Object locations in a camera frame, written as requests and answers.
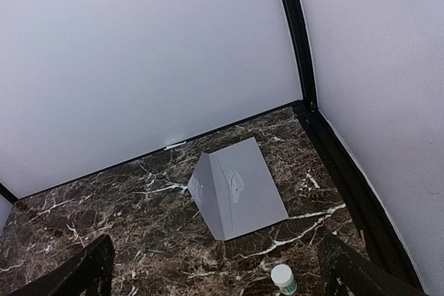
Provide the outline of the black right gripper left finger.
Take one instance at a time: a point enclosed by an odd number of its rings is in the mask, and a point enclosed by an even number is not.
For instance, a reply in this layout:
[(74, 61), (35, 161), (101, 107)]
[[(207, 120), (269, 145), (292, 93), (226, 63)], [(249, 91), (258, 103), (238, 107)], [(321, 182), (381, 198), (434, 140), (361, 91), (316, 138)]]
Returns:
[(12, 295), (110, 295), (114, 245), (102, 234), (61, 266)]

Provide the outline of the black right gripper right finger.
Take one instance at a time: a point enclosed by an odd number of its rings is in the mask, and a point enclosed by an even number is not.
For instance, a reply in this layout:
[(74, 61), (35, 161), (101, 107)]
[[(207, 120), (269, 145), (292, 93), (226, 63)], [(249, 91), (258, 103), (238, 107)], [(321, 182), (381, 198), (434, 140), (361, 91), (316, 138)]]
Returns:
[(318, 246), (326, 295), (424, 295), (384, 272), (333, 234)]

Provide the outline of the grey paper envelope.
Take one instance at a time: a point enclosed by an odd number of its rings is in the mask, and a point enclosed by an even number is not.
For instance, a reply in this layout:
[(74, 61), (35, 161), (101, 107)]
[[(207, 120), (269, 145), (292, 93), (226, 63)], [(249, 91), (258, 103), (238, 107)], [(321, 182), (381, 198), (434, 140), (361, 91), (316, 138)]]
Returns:
[(289, 218), (254, 137), (202, 153), (188, 185), (217, 241), (255, 232)]

